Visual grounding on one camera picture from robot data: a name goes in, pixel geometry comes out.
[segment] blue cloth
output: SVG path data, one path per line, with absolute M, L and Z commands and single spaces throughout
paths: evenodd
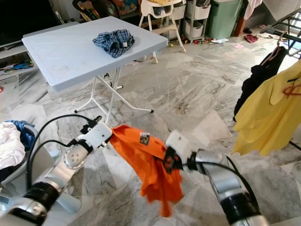
M 27 128 L 25 128 L 24 125 L 29 125 L 31 127 L 34 127 L 34 125 L 28 123 L 27 121 L 8 120 L 6 122 L 12 122 L 17 127 L 17 130 L 21 132 L 21 143 L 24 145 L 25 151 L 29 151 L 35 139 L 35 136 Z
M 111 57 L 117 58 L 130 49 L 135 40 L 128 30 L 123 29 L 101 33 L 93 39 L 93 43 L 110 54 Z

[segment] black jacket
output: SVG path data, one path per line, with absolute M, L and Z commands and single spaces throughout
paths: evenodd
M 260 65 L 256 65 L 251 68 L 252 75 L 250 78 L 246 79 L 243 83 L 241 90 L 243 91 L 240 99 L 238 99 L 236 106 L 234 108 L 234 117 L 238 113 L 241 106 L 248 99 L 248 97 L 267 79 L 273 77 L 277 74 L 278 69 L 287 54 L 287 50 L 284 47 L 280 47 L 277 56 L 271 61 L 267 61 L 264 65 L 261 65 L 270 55 L 269 53 Z

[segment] robotic hand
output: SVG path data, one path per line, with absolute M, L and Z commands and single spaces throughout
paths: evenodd
M 269 226 L 248 182 L 238 173 L 226 155 L 199 149 L 189 150 L 188 140 L 173 131 L 166 140 L 164 159 L 168 172 L 172 169 L 197 170 L 209 177 L 211 187 L 231 226 Z
M 55 165 L 46 169 L 32 184 L 27 193 L 17 199 L 12 207 L 0 217 L 1 226 L 40 226 L 47 212 L 56 202 L 69 180 L 83 165 L 84 160 L 94 150 L 106 145 L 112 130 L 97 117 L 85 125 L 77 139 L 72 140 L 72 148 L 62 154 Z
M 47 212 L 87 156 L 109 141 L 112 130 L 100 119 L 97 117 L 83 127 L 83 134 L 73 140 L 72 148 L 62 154 L 53 167 L 45 170 L 27 193 L 0 217 L 1 226 L 43 224 Z M 239 173 L 227 167 L 226 156 L 204 150 L 190 152 L 188 140 L 177 131 L 170 134 L 166 146 L 164 165 L 167 172 L 189 169 L 207 175 L 231 226 L 269 226 L 259 212 L 248 183 Z

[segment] table leg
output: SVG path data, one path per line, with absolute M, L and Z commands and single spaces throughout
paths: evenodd
M 118 84 L 118 80 L 119 80 L 119 76 L 120 76 L 120 69 L 119 69 L 119 73 L 116 75 L 116 78 L 114 80 L 114 84 L 113 87 L 116 87 Z M 109 107 L 109 112 L 111 114 L 111 110 L 112 109 L 112 105 L 113 105 L 113 101 L 114 101 L 114 96 L 118 96 L 120 98 L 120 100 L 130 109 L 135 110 L 135 111 L 145 111 L 145 112 L 150 112 L 153 113 L 154 110 L 153 109 L 145 109 L 145 108 L 139 108 L 139 107 L 134 107 L 132 106 L 129 102 L 127 102 L 115 89 L 113 89 L 108 83 L 105 82 L 105 80 L 101 77 L 101 76 L 97 76 L 98 79 L 104 84 L 104 86 L 106 88 L 108 88 L 111 92 L 112 92 L 112 97 L 111 97 L 111 102 L 110 102 L 110 107 Z M 107 118 L 106 118 L 106 123 L 109 121 L 109 114 L 107 114 Z
M 97 77 L 94 78 L 94 81 L 93 81 L 93 85 L 92 85 L 92 92 L 91 92 L 91 97 L 90 99 L 88 100 L 88 102 L 86 102 L 84 105 L 80 106 L 78 109 L 74 110 L 75 113 L 79 112 L 80 109 L 82 109 L 83 107 L 85 107 L 86 105 L 88 105 L 91 101 L 93 101 L 102 111 L 105 115 L 107 115 L 107 111 L 101 107 L 99 105 L 99 103 L 94 99 L 94 93 L 95 93 L 95 88 L 96 88 L 96 83 L 97 83 Z
M 115 95 L 118 96 L 120 98 L 120 100 L 130 109 L 135 110 L 135 111 L 144 111 L 144 112 L 150 112 L 153 113 L 154 110 L 153 109 L 145 109 L 145 108 L 139 108 L 139 107 L 134 107 L 132 106 L 129 102 L 127 102 L 116 90 L 119 88 L 123 88 L 123 86 L 117 86 L 118 85 L 118 81 L 119 81 L 119 77 L 120 77 L 120 72 L 121 72 L 121 67 L 116 69 L 116 75 L 114 78 L 114 82 L 113 82 L 113 87 L 111 87 L 110 84 L 107 83 L 106 80 L 104 80 L 100 75 L 96 76 L 94 78 L 94 82 L 92 85 L 92 92 L 91 92 L 91 97 L 88 100 L 88 102 L 86 102 L 84 105 L 82 105 L 81 107 L 79 107 L 78 109 L 76 109 L 74 112 L 77 113 L 80 109 L 82 109 L 83 107 L 85 107 L 87 104 L 89 104 L 91 101 L 93 101 L 99 108 L 100 110 L 103 111 L 103 113 L 106 115 L 106 120 L 105 123 L 108 123 L 109 121 L 109 117 L 111 115 L 112 112 L 112 108 L 113 108 L 113 104 L 114 104 L 114 97 Z M 109 106 L 109 111 L 106 111 L 103 107 L 101 107 L 99 105 L 99 103 L 94 99 L 94 94 L 95 94 L 95 88 L 96 88 L 96 83 L 97 80 L 99 79 L 100 82 L 102 82 L 102 84 L 109 89 L 112 92 L 112 96 L 111 96 L 111 101 L 110 101 L 110 106 Z
M 119 82 L 119 77 L 120 77 L 120 72 L 121 72 L 121 67 L 116 68 L 115 78 L 114 78 L 114 82 L 113 82 L 113 89 L 114 90 L 116 90 L 116 88 L 117 88 L 117 85 L 118 85 L 118 82 Z M 112 96 L 111 96 L 109 111 L 108 111 L 108 115 L 105 119 L 105 123 L 108 123 L 108 121 L 109 121 L 109 117 L 110 117 L 111 112 L 112 112 L 113 103 L 114 103 L 114 93 L 112 93 Z

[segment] orange shirt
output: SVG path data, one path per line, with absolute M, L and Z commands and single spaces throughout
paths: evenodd
M 168 174 L 163 166 L 166 147 L 156 137 L 145 135 L 142 130 L 121 125 L 112 129 L 110 143 L 135 170 L 142 181 L 141 196 L 149 202 L 162 201 L 161 215 L 169 217 L 168 201 L 177 202 L 183 194 L 178 169 Z

